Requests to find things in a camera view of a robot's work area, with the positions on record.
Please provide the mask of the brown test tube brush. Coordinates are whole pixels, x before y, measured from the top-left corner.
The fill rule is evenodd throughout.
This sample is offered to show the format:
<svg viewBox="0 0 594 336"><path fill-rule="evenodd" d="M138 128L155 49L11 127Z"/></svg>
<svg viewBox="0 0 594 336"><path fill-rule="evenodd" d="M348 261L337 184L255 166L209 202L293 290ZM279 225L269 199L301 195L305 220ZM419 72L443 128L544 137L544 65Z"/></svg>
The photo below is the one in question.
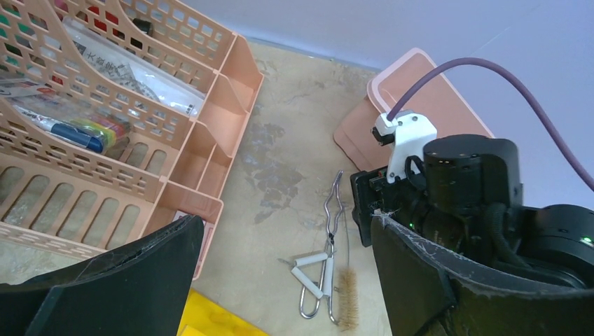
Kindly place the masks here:
<svg viewBox="0 0 594 336"><path fill-rule="evenodd" d="M345 213L340 215L345 230L345 255L346 263L339 271L339 328L343 332L356 330L359 325L359 298L357 288L357 275L351 267L350 261L350 236Z"/></svg>

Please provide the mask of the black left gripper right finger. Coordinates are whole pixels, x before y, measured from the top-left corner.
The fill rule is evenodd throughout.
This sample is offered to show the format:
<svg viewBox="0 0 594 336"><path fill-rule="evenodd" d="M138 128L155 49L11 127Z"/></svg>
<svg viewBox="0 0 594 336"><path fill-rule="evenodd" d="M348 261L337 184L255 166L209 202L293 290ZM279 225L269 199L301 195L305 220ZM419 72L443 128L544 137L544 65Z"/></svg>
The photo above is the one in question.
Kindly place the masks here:
<svg viewBox="0 0 594 336"><path fill-rule="evenodd" d="M478 264L407 230L371 222L393 335L592 335L593 291Z"/></svg>

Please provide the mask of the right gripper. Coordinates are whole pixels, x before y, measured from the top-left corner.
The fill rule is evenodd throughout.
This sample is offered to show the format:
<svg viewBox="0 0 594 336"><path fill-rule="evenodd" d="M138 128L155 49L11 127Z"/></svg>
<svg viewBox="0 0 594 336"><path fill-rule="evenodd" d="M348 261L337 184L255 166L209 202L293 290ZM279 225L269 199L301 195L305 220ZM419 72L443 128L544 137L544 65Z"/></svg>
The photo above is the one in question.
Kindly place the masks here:
<svg viewBox="0 0 594 336"><path fill-rule="evenodd" d="M385 169L360 171L350 177L354 198L352 218L364 247L372 245L371 222L377 211L418 234L427 217L425 177L414 173L411 178L397 178L394 183L388 183L382 175L385 172Z"/></svg>

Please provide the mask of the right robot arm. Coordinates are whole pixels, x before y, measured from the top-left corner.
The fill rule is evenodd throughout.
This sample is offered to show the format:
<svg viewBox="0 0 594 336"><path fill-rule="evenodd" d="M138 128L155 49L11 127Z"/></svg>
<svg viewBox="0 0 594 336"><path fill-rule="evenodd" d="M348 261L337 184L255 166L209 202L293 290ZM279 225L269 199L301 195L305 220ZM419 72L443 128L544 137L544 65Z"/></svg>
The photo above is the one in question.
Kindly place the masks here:
<svg viewBox="0 0 594 336"><path fill-rule="evenodd" d="M482 265L535 281L593 287L593 211L523 204L518 149L507 139L458 134L408 155L403 177L386 167L350 178L353 219L370 246L376 211Z"/></svg>

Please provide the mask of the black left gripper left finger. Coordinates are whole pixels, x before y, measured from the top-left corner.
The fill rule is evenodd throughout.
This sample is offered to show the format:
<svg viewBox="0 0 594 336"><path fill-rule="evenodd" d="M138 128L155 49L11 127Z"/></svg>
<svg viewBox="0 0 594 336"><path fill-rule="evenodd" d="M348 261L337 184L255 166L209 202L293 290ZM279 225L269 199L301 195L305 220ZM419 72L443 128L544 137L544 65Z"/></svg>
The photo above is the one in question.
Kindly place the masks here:
<svg viewBox="0 0 594 336"><path fill-rule="evenodd" d="M23 283L1 285L2 335L175 335L204 224L146 237Z"/></svg>

